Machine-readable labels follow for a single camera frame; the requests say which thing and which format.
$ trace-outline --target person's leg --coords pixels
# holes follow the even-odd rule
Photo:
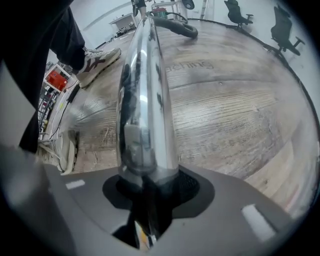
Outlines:
[[[145,0],[138,0],[138,3],[136,4],[136,6],[139,9],[139,12],[140,12],[140,15],[141,15],[141,19],[146,17],[147,7],[146,7]]]
[[[71,2],[57,0],[51,8],[43,9],[34,15],[33,7],[29,3],[19,9],[12,6],[12,10],[16,10],[16,20],[4,26],[3,34],[6,37],[1,49],[4,62],[18,87],[36,110],[51,41],[65,9]],[[33,153],[37,151],[38,127],[36,112],[23,134],[20,142],[22,149]]]
[[[56,54],[59,61],[80,70],[85,61],[85,40],[74,19],[72,11],[68,8],[63,14],[50,49]]]
[[[62,16],[50,48],[59,61],[72,68],[81,88],[89,86],[99,73],[121,55],[119,48],[110,52],[86,49],[70,8]]]

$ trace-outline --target black pants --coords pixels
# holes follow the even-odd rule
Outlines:
[[[25,6],[19,4],[19,10],[14,6],[7,8],[17,11],[15,21],[5,25],[2,56],[13,79],[36,110],[50,48],[61,62],[72,68],[79,70],[84,64],[85,41],[69,8],[71,2],[56,0],[50,7],[37,8],[36,12],[29,2],[22,2]],[[38,136],[36,112],[23,134],[20,147],[35,153]]]

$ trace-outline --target gray base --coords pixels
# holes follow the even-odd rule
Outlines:
[[[264,244],[244,218],[241,209],[255,204],[277,233],[292,223],[289,215],[263,194],[235,177],[183,164],[209,180],[215,197],[209,207],[194,218],[173,219],[151,248],[152,255],[238,255],[258,250]],[[117,168],[63,176],[68,190],[53,166],[46,167],[58,207],[70,229],[78,255],[141,255],[141,252],[111,234],[125,225],[129,211],[116,209],[105,198],[104,182],[118,173]]]

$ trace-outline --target metal pole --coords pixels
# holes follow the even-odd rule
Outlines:
[[[166,70],[155,22],[142,19],[129,46],[117,104],[119,174],[143,187],[178,175],[178,157]]]

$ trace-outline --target shoe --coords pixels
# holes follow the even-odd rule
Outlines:
[[[121,50],[119,48],[111,51],[89,50],[84,48],[84,66],[79,71],[73,71],[79,80],[81,88],[89,86],[95,78],[107,67],[120,58]]]
[[[56,160],[46,161],[41,156],[41,150],[45,150]],[[74,130],[67,130],[58,135],[58,138],[42,140],[38,143],[37,155],[48,164],[56,165],[62,175],[70,174],[74,169],[78,153],[77,134]]]

